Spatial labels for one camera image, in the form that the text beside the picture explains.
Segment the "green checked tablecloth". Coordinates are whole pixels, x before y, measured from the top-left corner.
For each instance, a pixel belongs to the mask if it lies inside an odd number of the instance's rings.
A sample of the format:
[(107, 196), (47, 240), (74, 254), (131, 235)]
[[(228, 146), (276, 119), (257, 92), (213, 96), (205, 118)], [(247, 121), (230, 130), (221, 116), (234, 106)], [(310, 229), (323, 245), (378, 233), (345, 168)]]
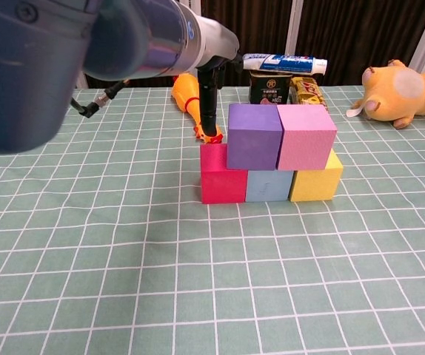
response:
[(0, 355), (425, 355), (425, 118), (348, 118), (333, 200), (204, 205), (166, 88), (0, 156)]

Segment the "dark luncheon meat tin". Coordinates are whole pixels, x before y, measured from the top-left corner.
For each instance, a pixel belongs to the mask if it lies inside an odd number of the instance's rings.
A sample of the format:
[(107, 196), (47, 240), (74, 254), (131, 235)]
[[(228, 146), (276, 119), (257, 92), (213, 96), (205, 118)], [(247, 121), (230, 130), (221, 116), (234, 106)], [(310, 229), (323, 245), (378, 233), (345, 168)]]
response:
[(287, 104), (292, 75), (278, 72), (250, 71), (251, 104)]

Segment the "gold snack package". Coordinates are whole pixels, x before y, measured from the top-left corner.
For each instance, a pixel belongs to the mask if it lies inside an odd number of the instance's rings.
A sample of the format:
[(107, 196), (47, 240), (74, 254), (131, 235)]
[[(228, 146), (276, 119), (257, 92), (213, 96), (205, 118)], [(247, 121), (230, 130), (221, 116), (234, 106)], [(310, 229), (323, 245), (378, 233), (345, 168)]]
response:
[(291, 78), (290, 100), (292, 104), (315, 104), (328, 109), (320, 87), (312, 77)]

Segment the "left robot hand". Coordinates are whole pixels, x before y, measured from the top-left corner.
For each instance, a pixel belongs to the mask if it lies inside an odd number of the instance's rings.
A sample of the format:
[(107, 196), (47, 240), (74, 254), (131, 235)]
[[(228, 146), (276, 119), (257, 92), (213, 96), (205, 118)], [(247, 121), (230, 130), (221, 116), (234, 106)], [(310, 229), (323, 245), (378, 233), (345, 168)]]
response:
[(244, 68), (238, 37), (234, 32), (211, 18), (198, 17), (201, 46), (204, 48), (198, 63), (198, 88), (201, 128), (206, 137), (215, 137), (217, 91), (223, 87), (228, 63), (236, 72)]

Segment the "white blue toothpaste tube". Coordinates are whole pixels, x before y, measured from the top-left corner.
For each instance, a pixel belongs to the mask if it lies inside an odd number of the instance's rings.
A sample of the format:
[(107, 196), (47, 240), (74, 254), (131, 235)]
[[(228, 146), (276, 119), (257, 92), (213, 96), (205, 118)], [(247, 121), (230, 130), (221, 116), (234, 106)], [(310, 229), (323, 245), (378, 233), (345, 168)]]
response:
[(245, 70), (284, 72), (301, 75), (324, 75), (327, 60), (308, 56), (247, 53), (243, 55)]

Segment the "yellow rubber chicken toy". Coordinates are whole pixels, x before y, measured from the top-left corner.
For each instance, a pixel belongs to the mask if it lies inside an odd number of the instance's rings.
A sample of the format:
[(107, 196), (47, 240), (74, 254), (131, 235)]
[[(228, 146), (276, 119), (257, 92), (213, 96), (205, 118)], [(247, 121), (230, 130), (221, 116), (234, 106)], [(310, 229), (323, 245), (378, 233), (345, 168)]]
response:
[(193, 130), (195, 136), (205, 143), (221, 143), (223, 135), (219, 126), (216, 126), (217, 134), (207, 136), (201, 127), (201, 110), (199, 102), (198, 79), (189, 72), (182, 73), (173, 77), (172, 97), (175, 99), (177, 107), (183, 112), (189, 114), (195, 121)]

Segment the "yellow foam cube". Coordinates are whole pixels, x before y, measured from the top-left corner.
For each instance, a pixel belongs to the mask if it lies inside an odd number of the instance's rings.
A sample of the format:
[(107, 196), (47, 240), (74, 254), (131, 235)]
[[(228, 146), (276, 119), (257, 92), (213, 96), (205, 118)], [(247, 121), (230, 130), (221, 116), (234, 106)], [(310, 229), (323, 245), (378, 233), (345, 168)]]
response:
[(343, 170), (343, 164), (331, 149), (324, 169), (294, 172), (289, 200), (310, 202), (333, 199)]

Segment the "pink foam cube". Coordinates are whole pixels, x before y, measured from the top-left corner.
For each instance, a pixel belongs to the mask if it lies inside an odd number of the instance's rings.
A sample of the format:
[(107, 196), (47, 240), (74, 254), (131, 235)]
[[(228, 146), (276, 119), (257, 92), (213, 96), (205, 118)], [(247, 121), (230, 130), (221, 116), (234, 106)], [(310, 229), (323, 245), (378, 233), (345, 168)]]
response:
[(337, 127), (321, 104), (280, 104), (283, 128), (277, 169), (320, 170), (327, 164)]

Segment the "light blue foam cube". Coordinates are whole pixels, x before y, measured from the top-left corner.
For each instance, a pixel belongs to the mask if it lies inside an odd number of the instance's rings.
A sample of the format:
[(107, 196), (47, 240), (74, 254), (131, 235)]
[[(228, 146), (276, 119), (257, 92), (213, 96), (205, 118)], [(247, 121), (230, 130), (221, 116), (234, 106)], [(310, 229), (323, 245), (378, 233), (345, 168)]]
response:
[(293, 171), (248, 171), (247, 202), (274, 202), (289, 198)]

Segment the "purple foam cube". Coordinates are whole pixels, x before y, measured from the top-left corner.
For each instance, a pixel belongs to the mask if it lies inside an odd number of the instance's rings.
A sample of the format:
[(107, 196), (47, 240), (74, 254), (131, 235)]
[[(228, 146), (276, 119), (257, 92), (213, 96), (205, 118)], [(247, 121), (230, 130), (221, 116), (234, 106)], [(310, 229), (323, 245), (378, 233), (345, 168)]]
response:
[(282, 125), (277, 106), (271, 104), (229, 105), (227, 167), (272, 171), (278, 160)]

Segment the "yellow plush animal toy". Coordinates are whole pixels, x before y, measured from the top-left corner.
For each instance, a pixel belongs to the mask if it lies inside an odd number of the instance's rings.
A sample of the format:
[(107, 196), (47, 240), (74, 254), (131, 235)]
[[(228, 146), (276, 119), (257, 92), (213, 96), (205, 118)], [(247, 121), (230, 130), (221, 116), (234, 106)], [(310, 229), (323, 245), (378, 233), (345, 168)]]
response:
[(368, 118), (403, 129), (416, 115), (425, 115), (425, 72), (392, 59), (385, 67), (366, 68), (362, 84), (364, 96), (347, 110), (348, 117), (365, 112)]

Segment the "red foam cube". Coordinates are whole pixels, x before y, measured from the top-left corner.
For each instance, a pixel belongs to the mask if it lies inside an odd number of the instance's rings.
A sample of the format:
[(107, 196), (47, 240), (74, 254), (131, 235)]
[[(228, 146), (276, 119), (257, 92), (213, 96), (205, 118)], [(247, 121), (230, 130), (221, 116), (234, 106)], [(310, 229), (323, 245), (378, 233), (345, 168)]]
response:
[(227, 144), (200, 147), (201, 201), (204, 204), (244, 203), (248, 171), (227, 168)]

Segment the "dark brown curtain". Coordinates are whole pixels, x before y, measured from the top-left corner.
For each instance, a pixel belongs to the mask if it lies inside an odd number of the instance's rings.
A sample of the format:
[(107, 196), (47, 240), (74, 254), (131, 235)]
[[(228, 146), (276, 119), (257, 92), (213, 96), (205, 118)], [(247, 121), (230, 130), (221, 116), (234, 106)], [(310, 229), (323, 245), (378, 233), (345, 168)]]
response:
[[(282, 50), (292, 0), (202, 0), (203, 17), (236, 34), (240, 53)], [(198, 17), (177, 0), (67, 0), (95, 23), (83, 64), (98, 81), (148, 79), (197, 69)], [(326, 85), (356, 84), (392, 58), (409, 63), (425, 29), (425, 0), (304, 0), (295, 53), (326, 59)]]

